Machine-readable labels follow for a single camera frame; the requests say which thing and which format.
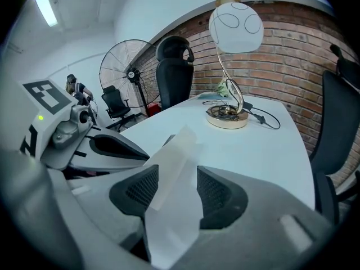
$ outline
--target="tabletop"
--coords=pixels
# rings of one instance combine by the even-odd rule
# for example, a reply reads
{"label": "tabletop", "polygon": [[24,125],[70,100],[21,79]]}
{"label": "tabletop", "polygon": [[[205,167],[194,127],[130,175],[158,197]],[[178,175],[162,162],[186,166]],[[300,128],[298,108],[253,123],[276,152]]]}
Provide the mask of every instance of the tabletop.
{"label": "tabletop", "polygon": [[[241,129],[222,129],[206,119],[209,105],[193,97],[166,109],[121,132],[150,156],[157,152],[172,134],[185,125],[203,145],[199,165],[220,168],[275,183],[289,191],[311,209],[315,208],[314,184],[309,157],[300,133],[290,114],[280,102],[244,96],[254,107],[274,115],[281,123],[279,130],[261,125],[249,115]],[[277,126],[271,116],[260,111],[266,121]]]}

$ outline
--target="ceiling light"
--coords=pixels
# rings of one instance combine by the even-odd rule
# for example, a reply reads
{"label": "ceiling light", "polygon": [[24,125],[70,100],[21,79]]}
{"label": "ceiling light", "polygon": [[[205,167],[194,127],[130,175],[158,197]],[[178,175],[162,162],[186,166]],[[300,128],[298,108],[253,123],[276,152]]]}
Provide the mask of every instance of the ceiling light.
{"label": "ceiling light", "polygon": [[35,0],[35,1],[41,11],[41,14],[44,16],[47,24],[50,27],[56,25],[57,20],[56,20],[54,12],[52,11],[50,1],[49,0]]}

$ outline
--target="lamp stem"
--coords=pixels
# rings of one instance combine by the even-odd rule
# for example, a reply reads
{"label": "lamp stem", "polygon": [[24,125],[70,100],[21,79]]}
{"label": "lamp stem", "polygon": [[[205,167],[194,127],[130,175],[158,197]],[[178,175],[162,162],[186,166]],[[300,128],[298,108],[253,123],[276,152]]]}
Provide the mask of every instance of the lamp stem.
{"label": "lamp stem", "polygon": [[216,44],[215,44],[215,48],[216,48],[216,53],[217,53],[217,55],[218,55],[218,59],[219,59],[221,68],[223,69],[223,72],[224,72],[225,76],[226,76],[228,79],[230,79],[231,84],[234,86],[234,88],[235,88],[235,90],[236,90],[236,92],[237,92],[237,94],[238,94],[239,101],[238,101],[238,103],[237,103],[237,111],[236,111],[236,114],[239,114],[239,113],[241,112],[241,110],[242,110],[243,105],[244,105],[244,98],[243,98],[243,96],[242,96],[242,93],[241,93],[241,90],[240,90],[239,85],[237,85],[237,83],[235,83],[235,84],[232,83],[232,81],[231,81],[232,78],[230,77],[228,71],[226,70],[225,66],[223,65],[223,62],[222,62],[221,59],[220,59],[219,49],[218,49],[218,46],[217,46]]}

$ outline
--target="chair base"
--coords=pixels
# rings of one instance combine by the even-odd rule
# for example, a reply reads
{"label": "chair base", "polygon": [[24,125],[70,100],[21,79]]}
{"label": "chair base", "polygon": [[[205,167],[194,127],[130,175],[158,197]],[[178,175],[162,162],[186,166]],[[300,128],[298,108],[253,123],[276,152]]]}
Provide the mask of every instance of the chair base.
{"label": "chair base", "polygon": [[141,115],[141,113],[131,114],[130,116],[127,116],[127,117],[121,117],[120,121],[117,121],[117,122],[113,123],[112,125],[107,126],[106,129],[110,129],[110,128],[118,125],[119,126],[118,132],[120,132],[121,126],[125,125],[127,122],[134,119],[135,117],[139,117],[140,115]]}

